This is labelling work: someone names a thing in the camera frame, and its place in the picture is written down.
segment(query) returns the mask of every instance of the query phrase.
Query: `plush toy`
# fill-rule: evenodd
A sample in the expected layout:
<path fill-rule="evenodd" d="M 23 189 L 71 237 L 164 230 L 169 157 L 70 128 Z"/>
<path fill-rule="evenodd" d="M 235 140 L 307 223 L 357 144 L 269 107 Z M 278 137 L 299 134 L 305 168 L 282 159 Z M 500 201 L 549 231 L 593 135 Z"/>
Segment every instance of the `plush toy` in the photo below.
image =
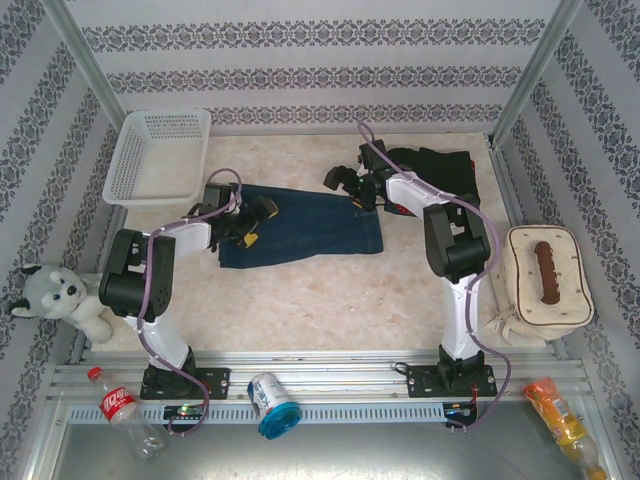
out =
<path fill-rule="evenodd" d="M 61 319 L 84 332 L 94 343 L 111 338 L 111 325 L 100 318 L 106 309 L 98 299 L 100 274 L 76 275 L 68 268 L 27 264 L 24 298 L 9 311 L 17 317 Z"/>

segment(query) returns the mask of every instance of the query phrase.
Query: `denim fabric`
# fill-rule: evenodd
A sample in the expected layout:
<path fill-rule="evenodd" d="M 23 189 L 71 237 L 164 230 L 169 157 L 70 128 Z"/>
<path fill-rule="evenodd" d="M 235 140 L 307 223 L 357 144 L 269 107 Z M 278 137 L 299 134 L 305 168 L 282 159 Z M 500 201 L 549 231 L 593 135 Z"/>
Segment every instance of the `denim fabric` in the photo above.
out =
<path fill-rule="evenodd" d="M 356 207 L 348 197 L 285 188 L 243 185 L 242 198 L 257 196 L 278 206 L 275 217 L 256 229 L 258 241 L 248 249 L 220 245 L 222 268 L 254 268 L 293 262 L 314 255 L 372 254 L 383 251 L 377 212 Z"/>

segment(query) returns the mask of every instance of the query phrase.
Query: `white platform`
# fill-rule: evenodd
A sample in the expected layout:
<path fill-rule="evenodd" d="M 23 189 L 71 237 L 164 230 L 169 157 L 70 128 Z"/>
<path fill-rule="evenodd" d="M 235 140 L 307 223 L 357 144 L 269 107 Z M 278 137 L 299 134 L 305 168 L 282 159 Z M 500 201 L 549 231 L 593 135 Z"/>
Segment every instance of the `white platform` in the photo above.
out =
<path fill-rule="evenodd" d="M 482 134 L 384 135 L 387 148 L 468 150 L 476 163 L 482 210 L 504 236 L 509 228 Z M 238 170 L 245 183 L 327 192 L 326 172 L 356 167 L 359 135 L 213 137 L 205 178 L 217 168 Z M 221 177 L 218 180 L 231 180 Z M 184 215 L 189 206 L 130 210 L 128 228 L 151 231 Z M 380 210 L 384 252 L 316 256 L 247 270 L 221 269 L 217 254 L 179 260 L 171 311 L 194 350 L 416 350 L 442 340 L 445 318 L 440 279 L 429 269 L 422 222 Z M 480 292 L 480 324 L 495 315 L 490 282 Z M 94 352 L 140 351 L 134 332 L 106 315 L 114 337 Z M 481 338 L 505 348 L 484 329 Z M 511 334 L 512 346 L 534 350 L 544 342 Z"/>

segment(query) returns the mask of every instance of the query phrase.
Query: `wall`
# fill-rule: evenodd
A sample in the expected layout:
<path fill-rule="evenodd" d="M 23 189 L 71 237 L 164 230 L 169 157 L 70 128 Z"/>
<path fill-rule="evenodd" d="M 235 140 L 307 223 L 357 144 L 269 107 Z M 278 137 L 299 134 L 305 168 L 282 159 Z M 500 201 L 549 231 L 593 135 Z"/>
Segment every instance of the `wall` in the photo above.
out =
<path fill-rule="evenodd" d="M 27 262 L 95 271 L 116 133 L 37 0 L 0 6 L 0 479 L 17 473 L 74 329 L 15 318 Z"/>
<path fill-rule="evenodd" d="M 528 223 L 565 225 L 597 317 L 566 339 L 583 358 L 613 449 L 640 477 L 640 2 L 585 2 L 503 153 Z"/>
<path fill-rule="evenodd" d="M 68 6 L 125 110 L 214 133 L 490 132 L 558 0 L 110 0 Z"/>

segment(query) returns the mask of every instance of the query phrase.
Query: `white can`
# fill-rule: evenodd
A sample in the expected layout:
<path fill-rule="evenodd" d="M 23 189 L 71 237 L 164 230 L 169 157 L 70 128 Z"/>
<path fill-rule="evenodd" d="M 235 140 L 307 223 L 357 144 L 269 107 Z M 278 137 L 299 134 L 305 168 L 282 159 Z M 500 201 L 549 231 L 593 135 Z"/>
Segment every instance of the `white can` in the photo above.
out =
<path fill-rule="evenodd" d="M 300 406 L 293 402 L 270 373 L 253 377 L 247 393 L 260 422 L 258 432 L 269 440 L 291 430 L 300 421 Z"/>

